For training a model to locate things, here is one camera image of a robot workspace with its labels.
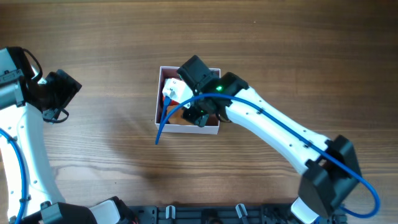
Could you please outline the brown plush toy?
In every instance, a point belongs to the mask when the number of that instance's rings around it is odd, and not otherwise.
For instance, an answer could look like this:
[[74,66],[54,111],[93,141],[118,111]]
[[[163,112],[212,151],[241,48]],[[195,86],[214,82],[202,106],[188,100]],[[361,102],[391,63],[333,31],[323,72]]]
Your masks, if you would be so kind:
[[191,125],[190,122],[183,119],[184,109],[179,109],[176,111],[168,120],[169,124],[177,124],[177,125]]

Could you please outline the red toy fire truck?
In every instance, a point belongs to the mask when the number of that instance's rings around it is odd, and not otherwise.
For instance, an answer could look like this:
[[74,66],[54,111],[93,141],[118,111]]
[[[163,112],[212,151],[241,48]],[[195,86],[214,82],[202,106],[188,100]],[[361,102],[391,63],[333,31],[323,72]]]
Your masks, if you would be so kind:
[[167,96],[163,96],[162,99],[163,99],[163,104],[164,104],[165,106],[175,106],[175,105],[179,105],[179,102],[177,102],[177,101],[175,101],[175,100],[173,100],[173,99],[171,99],[171,98],[169,98],[169,97],[167,97]]

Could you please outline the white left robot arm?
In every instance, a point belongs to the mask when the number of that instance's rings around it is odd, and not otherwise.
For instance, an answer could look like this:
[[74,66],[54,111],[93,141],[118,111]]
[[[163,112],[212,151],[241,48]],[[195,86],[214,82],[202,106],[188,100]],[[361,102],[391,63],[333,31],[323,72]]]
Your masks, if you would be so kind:
[[1,49],[1,155],[8,189],[9,223],[121,223],[116,198],[92,207],[66,203],[44,144],[44,124],[64,122],[81,84],[63,70],[43,76],[22,47]]

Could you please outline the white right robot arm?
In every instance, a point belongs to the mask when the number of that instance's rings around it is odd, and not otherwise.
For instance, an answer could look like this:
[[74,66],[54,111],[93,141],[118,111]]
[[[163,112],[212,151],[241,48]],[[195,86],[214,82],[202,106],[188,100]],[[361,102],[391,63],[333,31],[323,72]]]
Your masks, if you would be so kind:
[[200,118],[218,114],[238,124],[279,152],[301,176],[298,197],[290,211],[301,221],[329,218],[361,178],[354,146],[344,136],[334,140],[318,134],[284,115],[254,88],[233,73],[213,72],[179,77],[193,92],[187,120],[197,126]]

